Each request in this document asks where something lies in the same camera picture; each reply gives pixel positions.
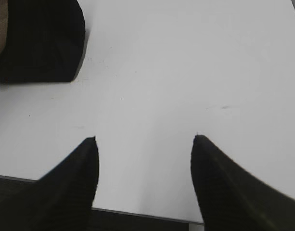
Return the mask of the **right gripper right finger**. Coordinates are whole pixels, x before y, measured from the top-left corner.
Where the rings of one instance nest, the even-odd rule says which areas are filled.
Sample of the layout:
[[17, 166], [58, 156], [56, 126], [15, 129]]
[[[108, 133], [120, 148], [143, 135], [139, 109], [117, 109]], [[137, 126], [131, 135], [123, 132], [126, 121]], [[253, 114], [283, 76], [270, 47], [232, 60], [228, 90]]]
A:
[[295, 199], [251, 175], [204, 135], [193, 139], [191, 177], [206, 231], [295, 231]]

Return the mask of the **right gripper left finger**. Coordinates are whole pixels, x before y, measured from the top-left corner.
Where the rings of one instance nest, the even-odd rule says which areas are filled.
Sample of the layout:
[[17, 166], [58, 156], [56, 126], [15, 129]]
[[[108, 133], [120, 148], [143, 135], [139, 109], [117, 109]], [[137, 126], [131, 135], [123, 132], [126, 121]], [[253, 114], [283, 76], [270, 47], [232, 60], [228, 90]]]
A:
[[61, 163], [0, 203], [0, 231], [84, 231], [99, 179], [95, 137]]

